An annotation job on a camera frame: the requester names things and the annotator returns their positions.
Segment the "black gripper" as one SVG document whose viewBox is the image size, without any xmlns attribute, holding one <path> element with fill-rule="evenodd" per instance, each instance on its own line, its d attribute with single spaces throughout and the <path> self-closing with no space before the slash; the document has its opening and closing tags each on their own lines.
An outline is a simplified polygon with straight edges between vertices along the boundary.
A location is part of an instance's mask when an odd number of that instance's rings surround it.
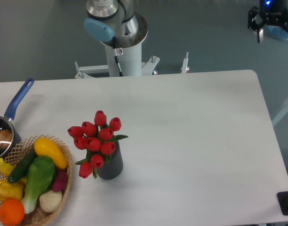
<svg viewBox="0 0 288 226">
<path fill-rule="evenodd" d="M 259 7 L 252 7 L 248 12 L 248 29 L 256 33 L 258 43 L 263 41 L 265 23 L 272 26 L 282 24 L 283 30 L 288 33 L 288 0 L 260 0 Z M 262 18 L 259 24 L 257 15 Z"/>
</svg>

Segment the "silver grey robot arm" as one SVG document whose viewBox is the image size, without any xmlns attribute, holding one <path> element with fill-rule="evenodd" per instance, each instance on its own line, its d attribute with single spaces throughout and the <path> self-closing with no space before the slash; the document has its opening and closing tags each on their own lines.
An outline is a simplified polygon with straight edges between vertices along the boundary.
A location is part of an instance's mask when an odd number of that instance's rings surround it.
<svg viewBox="0 0 288 226">
<path fill-rule="evenodd" d="M 147 36 L 146 20 L 134 11 L 132 0 L 88 0 L 84 28 L 93 38 L 111 48 L 129 48 Z M 261 0 L 248 12 L 248 29 L 261 42 L 263 26 L 276 26 L 288 35 L 288 0 Z"/>
</svg>

